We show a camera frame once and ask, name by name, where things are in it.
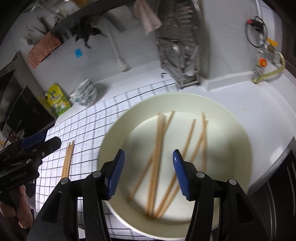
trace dish towel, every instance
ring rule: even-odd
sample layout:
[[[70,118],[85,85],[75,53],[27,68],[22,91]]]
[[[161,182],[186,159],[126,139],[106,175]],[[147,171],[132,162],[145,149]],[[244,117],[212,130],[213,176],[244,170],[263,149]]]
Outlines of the dish towel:
[[[145,0],[136,0],[133,11],[136,18],[141,17],[145,33],[158,29],[162,23]]]
[[[61,179],[68,143],[75,141],[69,178],[71,181],[86,178],[97,170],[101,143],[112,124],[130,107],[154,95],[177,92],[174,80],[144,86],[109,100],[96,103],[49,129],[46,140],[58,136],[62,145],[43,158],[36,182],[36,211],[43,204]],[[111,238],[153,240],[123,225],[104,204],[104,212]],[[83,200],[78,198],[78,226],[83,228]]]

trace orange valve knob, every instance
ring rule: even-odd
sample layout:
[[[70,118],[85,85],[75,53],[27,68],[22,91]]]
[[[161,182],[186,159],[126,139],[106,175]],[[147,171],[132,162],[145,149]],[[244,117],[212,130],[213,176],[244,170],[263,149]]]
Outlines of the orange valve knob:
[[[267,66],[267,61],[264,58],[260,58],[258,63],[259,63],[259,65],[261,67],[266,67]]]

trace chopstick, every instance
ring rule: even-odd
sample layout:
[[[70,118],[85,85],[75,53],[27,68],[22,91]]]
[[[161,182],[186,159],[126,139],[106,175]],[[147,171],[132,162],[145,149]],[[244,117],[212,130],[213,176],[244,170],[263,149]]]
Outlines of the chopstick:
[[[166,132],[166,130],[167,130],[167,128],[168,128],[168,126],[169,126],[169,124],[170,124],[172,118],[173,118],[174,113],[175,113],[174,111],[172,111],[172,112],[170,113],[170,117],[169,117],[169,119],[167,120],[167,122],[165,123],[164,130],[163,130],[163,134],[165,134],[165,132]],[[146,176],[146,174],[147,174],[147,172],[148,172],[148,170],[149,170],[149,167],[150,167],[150,165],[151,165],[151,163],[152,163],[152,160],[153,160],[153,153],[154,153],[154,152],[151,153],[151,156],[150,156],[150,158],[149,158],[149,161],[147,162],[147,164],[146,164],[146,166],[145,166],[143,172],[141,173],[140,178],[139,178],[139,180],[137,181],[137,183],[136,183],[136,185],[135,185],[133,191],[129,194],[128,199],[127,199],[128,202],[130,202],[130,201],[133,199],[133,197],[135,196],[137,190],[139,189],[139,186],[141,185],[141,183],[142,183],[144,177]]]
[[[173,200],[174,200],[174,198],[177,195],[179,190],[180,190],[180,185],[178,184],[178,186],[176,186],[176,188],[175,188],[173,194],[171,195],[171,197],[169,198],[169,200],[166,202],[166,204],[159,211],[159,213],[157,214],[157,216],[155,218],[161,218],[164,215],[164,213],[167,211],[167,209],[169,208],[169,206],[173,202]]]
[[[205,130],[206,128],[206,119],[205,114],[202,113],[202,128]],[[204,131],[204,141],[203,141],[203,150],[202,150],[202,166],[201,171],[206,172],[207,171],[207,132]]]
[[[64,177],[69,177],[70,164],[71,164],[73,150],[74,150],[74,141],[72,141],[67,147],[61,179]]]
[[[204,113],[202,113],[202,123],[203,123],[203,125],[202,125],[202,133],[200,135],[200,138],[198,139],[198,142],[197,142],[197,144],[195,146],[195,149],[193,151],[193,154],[192,154],[189,162],[194,162],[194,160],[195,160],[195,158],[196,158],[196,156],[198,154],[198,151],[200,149],[200,144],[204,140],[205,135],[206,135],[206,127],[207,127],[208,121],[205,120]],[[167,211],[167,209],[169,208],[169,206],[173,202],[173,200],[174,200],[174,198],[177,195],[179,190],[180,190],[180,185],[178,184],[178,186],[175,188],[172,196],[169,198],[169,200],[166,202],[166,204],[163,206],[163,208],[159,211],[159,213],[155,216],[155,218],[161,218],[164,215],[164,213]]]
[[[154,203],[155,203],[155,195],[156,195],[159,167],[160,167],[160,156],[161,156],[162,142],[163,142],[163,129],[164,129],[163,123],[164,123],[163,114],[158,113],[155,152],[154,152],[153,161],[152,161],[153,166],[152,166],[151,181],[150,181],[150,187],[149,187],[148,203],[146,207],[146,211],[147,211],[146,214],[148,217],[152,217]]]
[[[198,154],[198,151],[200,149],[200,144],[202,143],[202,141],[204,140],[204,136],[205,136],[205,132],[206,132],[206,128],[207,128],[207,124],[208,124],[208,121],[206,120],[204,122],[204,124],[202,125],[202,134],[200,135],[200,138],[198,139],[198,142],[196,143],[196,146],[193,150],[193,153],[191,155],[191,158],[189,160],[189,162],[194,162],[197,154]]]
[[[188,151],[188,147],[189,147],[189,144],[190,144],[190,141],[191,141],[191,138],[192,138],[192,134],[193,134],[193,131],[194,131],[195,123],[196,123],[196,119],[193,119],[192,124],[191,124],[191,128],[190,128],[190,131],[189,131],[189,135],[187,137],[186,144],[185,144],[184,149],[182,151],[182,157],[184,159],[186,158],[186,155],[187,155],[187,151]],[[176,174],[174,174],[173,177],[172,177],[172,179],[171,179],[171,181],[170,181],[170,185],[167,188],[167,191],[166,191],[164,197],[162,198],[162,200],[161,200],[161,202],[160,202],[160,204],[159,204],[156,212],[153,214],[153,218],[156,218],[159,215],[159,213],[162,210],[165,202],[167,201],[167,198],[168,198],[168,196],[169,196],[169,194],[170,194],[170,192],[171,192],[171,190],[172,190],[172,188],[173,188],[176,180],[177,180],[177,176],[176,176]]]

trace dish rack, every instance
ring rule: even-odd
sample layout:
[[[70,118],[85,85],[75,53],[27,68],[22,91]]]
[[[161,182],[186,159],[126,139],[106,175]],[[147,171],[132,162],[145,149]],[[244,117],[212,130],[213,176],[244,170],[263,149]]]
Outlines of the dish rack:
[[[200,83],[201,11],[195,0],[159,0],[155,12],[163,23],[156,30],[161,67],[180,89]]]

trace finger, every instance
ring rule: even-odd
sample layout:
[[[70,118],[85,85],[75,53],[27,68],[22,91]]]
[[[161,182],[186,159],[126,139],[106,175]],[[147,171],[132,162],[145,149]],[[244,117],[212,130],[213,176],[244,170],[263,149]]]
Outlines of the finger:
[[[26,195],[26,187],[24,185],[21,185],[18,187],[18,191],[20,192],[21,196],[25,196]]]
[[[22,228],[27,229],[31,227],[32,224],[33,224],[33,215],[30,212],[30,208],[28,208],[28,212],[26,213],[26,215],[21,220],[19,220],[19,225]]]
[[[27,212],[28,212],[28,197],[25,194],[25,196],[20,197],[19,206],[16,212],[17,218],[19,220],[22,220],[24,216],[27,214]]]
[[[15,210],[11,206],[5,203],[0,203],[0,212],[3,217],[7,217],[7,218],[15,217]]]

